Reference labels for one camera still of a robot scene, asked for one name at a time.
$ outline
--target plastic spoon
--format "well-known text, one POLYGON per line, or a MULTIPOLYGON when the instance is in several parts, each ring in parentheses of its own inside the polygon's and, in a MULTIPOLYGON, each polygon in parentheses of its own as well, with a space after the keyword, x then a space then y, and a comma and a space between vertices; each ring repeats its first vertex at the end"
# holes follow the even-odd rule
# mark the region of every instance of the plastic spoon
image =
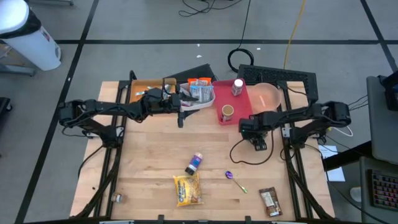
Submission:
POLYGON ((226 178, 233 180, 243 190, 245 194, 248 192, 248 190, 246 190, 242 185, 237 183, 237 181, 234 179, 234 175, 230 171, 225 172, 225 176, 226 178))

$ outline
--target wooden tabletop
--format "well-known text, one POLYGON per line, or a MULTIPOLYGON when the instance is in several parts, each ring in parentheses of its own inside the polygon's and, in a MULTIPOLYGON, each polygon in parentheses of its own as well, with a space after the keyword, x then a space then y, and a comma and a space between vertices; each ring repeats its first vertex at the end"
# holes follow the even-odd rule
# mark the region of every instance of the wooden tabletop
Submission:
MULTIPOLYGON (((118 82, 103 82, 98 100, 115 101, 117 87, 118 82)), ((291 82, 289 87, 304 91, 301 82, 291 82)), ((308 105, 304 95, 291 91, 289 95, 293 108, 308 105)), ((111 117, 96 116, 95 120, 110 124, 111 117)), ((303 126, 308 122, 296 125, 303 126)), ((178 128, 176 114, 155 115, 141 124, 128 120, 116 187, 124 202, 114 204, 112 219, 154 220, 158 215, 165 215, 167 220, 244 220, 250 215, 252 220, 295 220, 286 164, 279 157, 283 147, 280 130, 274 131, 271 159, 259 166, 230 161, 229 150, 241 139, 238 125, 218 124, 214 105, 189 116, 183 128, 178 128), (204 204, 177 207, 173 175, 185 175, 184 170, 196 152, 203 154, 198 173, 204 204), (247 194, 225 177, 226 170, 234 174, 234 178, 248 190, 247 194), (276 189, 282 216, 269 218, 266 214, 259 189, 269 187, 276 189)), ((270 135, 266 137, 266 143, 268 150, 256 152, 248 142, 242 142, 233 152, 234 160, 263 161, 271 152, 270 135)), ((309 139, 307 144, 318 147, 314 139, 309 139)), ((85 157, 100 145, 100 139, 88 140, 85 157)), ((71 215, 80 212, 98 188, 104 152, 103 149, 82 168, 71 215)), ((334 216, 319 152, 306 147, 301 153, 308 189, 326 212, 334 216)), ((297 192, 301 216, 305 217, 298 187, 297 192)), ((108 190, 104 198, 102 214, 108 190)))

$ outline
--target white trash can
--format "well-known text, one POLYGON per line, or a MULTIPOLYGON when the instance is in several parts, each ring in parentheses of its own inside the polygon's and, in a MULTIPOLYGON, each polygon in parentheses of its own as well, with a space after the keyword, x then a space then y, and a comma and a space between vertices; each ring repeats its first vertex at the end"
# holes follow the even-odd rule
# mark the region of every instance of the white trash can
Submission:
POLYGON ((24 0, 0 0, 0 39, 43 71, 61 64, 61 48, 24 0))

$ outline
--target computer keyboard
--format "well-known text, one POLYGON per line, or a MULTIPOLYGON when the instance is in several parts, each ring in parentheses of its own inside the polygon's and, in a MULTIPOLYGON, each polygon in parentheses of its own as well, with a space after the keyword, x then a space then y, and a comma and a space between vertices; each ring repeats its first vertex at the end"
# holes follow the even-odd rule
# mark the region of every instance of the computer keyboard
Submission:
POLYGON ((371 205, 398 211, 398 175, 368 170, 371 205))

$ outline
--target yellow snack bag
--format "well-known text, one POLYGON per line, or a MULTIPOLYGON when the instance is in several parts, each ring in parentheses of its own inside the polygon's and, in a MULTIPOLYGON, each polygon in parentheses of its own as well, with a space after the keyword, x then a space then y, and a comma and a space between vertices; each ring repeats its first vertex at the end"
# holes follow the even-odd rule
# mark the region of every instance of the yellow snack bag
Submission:
POLYGON ((198 173, 193 176, 174 176, 174 183, 177 190, 177 207, 203 203, 198 173))

